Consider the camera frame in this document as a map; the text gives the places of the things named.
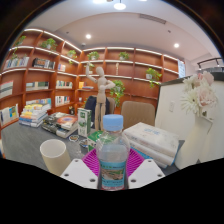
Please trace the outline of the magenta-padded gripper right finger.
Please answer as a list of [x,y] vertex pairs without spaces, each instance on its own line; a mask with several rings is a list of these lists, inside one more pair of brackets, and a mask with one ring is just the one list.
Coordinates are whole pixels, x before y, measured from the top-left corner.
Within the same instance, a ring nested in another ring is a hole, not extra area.
[[146,186],[164,177],[164,173],[153,159],[144,159],[133,149],[127,159],[126,175],[129,189]]

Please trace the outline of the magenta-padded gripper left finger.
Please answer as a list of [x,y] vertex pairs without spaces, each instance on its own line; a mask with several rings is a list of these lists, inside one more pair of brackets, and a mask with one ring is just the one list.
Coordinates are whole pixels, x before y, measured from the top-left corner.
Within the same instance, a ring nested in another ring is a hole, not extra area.
[[61,177],[81,187],[96,189],[98,187],[99,174],[100,165],[96,150],[93,149],[82,159],[73,159],[61,174]]

